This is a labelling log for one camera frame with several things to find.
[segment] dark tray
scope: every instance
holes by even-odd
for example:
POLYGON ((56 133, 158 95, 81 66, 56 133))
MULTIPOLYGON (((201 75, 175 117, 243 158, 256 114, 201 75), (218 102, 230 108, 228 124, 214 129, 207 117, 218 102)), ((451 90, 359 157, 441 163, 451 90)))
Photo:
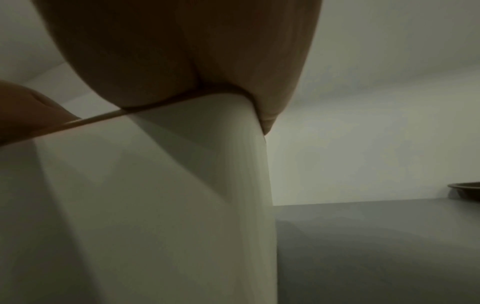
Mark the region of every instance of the dark tray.
POLYGON ((450 184, 448 186, 455 189, 461 198, 480 201, 480 182, 450 184))

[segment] white ceiling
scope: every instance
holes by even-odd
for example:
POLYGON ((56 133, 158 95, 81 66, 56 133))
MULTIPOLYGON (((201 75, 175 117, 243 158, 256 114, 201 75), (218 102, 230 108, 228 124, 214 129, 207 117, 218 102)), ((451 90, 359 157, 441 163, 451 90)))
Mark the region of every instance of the white ceiling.
MULTIPOLYGON (((324 0, 295 99, 480 64, 479 16, 479 0, 324 0)), ((28 0, 0 0, 0 29, 0 78, 63 61, 28 0)))

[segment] brown edge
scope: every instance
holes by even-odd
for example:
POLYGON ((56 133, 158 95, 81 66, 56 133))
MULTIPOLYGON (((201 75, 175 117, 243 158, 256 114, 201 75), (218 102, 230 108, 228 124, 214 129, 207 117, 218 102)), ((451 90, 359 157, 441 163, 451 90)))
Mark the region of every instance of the brown edge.
POLYGON ((157 103, 153 103, 153 104, 149 104, 149 105, 145 105, 145 106, 140 106, 140 107, 120 109, 120 110, 117 110, 117 111, 101 114, 101 115, 94 116, 94 117, 91 117, 91 118, 75 120, 75 121, 72 121, 70 123, 66 123, 66 124, 63 124, 63 125, 58 125, 58 126, 54 126, 54 127, 47 127, 47 128, 41 129, 39 131, 32 132, 28 135, 20 136, 18 138, 13 139, 13 140, 8 140, 8 141, 5 141, 3 143, 0 143, 0 147, 10 145, 10 144, 13 144, 13 143, 17 143, 17 142, 20 142, 20 141, 29 140, 29 139, 33 139, 33 138, 36 138, 36 137, 44 136, 44 135, 47 135, 47 134, 56 133, 56 132, 59 132, 59 131, 73 129, 73 128, 81 127, 81 126, 84 126, 84 125, 96 123, 96 122, 99 122, 99 121, 112 119, 112 118, 119 117, 119 116, 124 116, 124 115, 132 114, 132 113, 138 113, 138 112, 141 112, 141 111, 146 111, 146 110, 150 110, 150 109, 154 109, 154 108, 158 108, 158 107, 168 106, 168 105, 171 105, 171 104, 174 104, 174 103, 187 101, 187 100, 190 100, 192 98, 203 97, 205 95, 210 95, 210 94, 225 94, 225 93, 243 95, 247 99, 249 99, 250 101, 254 102, 254 99, 253 99, 253 97, 251 96, 250 93, 248 93, 245 90, 242 90, 238 87, 235 87, 235 86, 218 85, 218 86, 205 87, 205 88, 200 89, 200 90, 188 91, 188 92, 185 92, 183 94, 176 95, 172 98, 166 99, 166 100, 161 101, 161 102, 157 102, 157 103))

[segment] gray surface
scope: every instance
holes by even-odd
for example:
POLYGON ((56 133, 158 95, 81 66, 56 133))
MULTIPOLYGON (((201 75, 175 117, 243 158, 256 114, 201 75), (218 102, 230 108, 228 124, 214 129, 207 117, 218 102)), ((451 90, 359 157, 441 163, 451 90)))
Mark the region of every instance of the gray surface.
POLYGON ((279 304, 479 303, 480 204, 278 206, 279 304))

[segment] dark bowl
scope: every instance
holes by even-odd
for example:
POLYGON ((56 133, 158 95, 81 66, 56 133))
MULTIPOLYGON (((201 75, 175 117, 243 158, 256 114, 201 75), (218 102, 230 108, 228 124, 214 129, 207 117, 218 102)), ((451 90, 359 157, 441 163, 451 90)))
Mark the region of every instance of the dark bowl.
POLYGON ((455 189, 461 198, 480 201, 480 182, 450 184, 448 186, 455 189))

